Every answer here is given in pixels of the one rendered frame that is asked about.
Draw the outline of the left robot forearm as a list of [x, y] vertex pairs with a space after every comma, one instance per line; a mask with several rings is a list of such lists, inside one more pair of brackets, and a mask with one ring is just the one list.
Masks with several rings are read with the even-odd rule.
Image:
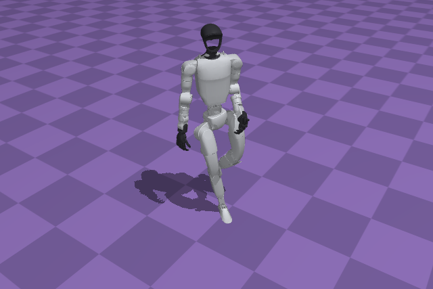
[[241, 101], [242, 97], [240, 93], [240, 86], [239, 86], [239, 93], [233, 94], [230, 98], [233, 104], [233, 112], [234, 114], [236, 114], [238, 118], [240, 115], [242, 115], [242, 111], [244, 111], [244, 107], [242, 106], [242, 101]]

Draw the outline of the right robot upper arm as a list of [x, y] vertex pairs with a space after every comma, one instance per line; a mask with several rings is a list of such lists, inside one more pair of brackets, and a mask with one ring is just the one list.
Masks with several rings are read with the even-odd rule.
[[192, 86], [192, 75], [197, 68], [196, 60], [188, 60], [181, 66], [181, 104], [191, 104], [193, 95], [190, 93]]

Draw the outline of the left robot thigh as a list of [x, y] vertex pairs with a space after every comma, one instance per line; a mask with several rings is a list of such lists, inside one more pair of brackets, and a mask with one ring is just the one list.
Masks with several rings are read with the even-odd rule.
[[234, 114], [233, 110], [227, 111], [227, 123], [229, 125], [228, 136], [231, 144], [231, 149], [226, 153], [226, 157], [228, 161], [232, 164], [236, 163], [242, 158], [245, 148], [245, 133], [244, 131], [240, 134], [235, 134], [236, 130], [239, 130], [239, 122], [237, 120], [236, 114]]

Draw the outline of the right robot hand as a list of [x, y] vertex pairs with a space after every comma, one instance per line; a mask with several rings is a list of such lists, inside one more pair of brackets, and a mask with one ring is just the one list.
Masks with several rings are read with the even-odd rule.
[[183, 125], [183, 130], [180, 130], [179, 128], [177, 129], [178, 130], [178, 134], [177, 134], [177, 142], [176, 142], [176, 144], [177, 144], [177, 146], [179, 147], [179, 148], [181, 148], [182, 150], [185, 150], [185, 151], [189, 151], [186, 147], [185, 147], [185, 143], [187, 144], [187, 146], [190, 148], [191, 146], [189, 145], [189, 143], [187, 142], [187, 140], [186, 140], [186, 132], [187, 132], [187, 124], [184, 124]]

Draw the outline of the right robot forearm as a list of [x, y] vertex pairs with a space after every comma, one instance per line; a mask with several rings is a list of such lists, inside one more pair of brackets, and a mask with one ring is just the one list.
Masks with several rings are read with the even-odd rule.
[[[179, 96], [179, 116], [178, 116], [178, 125], [177, 127], [180, 130], [183, 130], [183, 125], [187, 124], [188, 125], [188, 120], [189, 120], [189, 104], [181, 104], [181, 94]], [[188, 126], [187, 126], [188, 127]]]

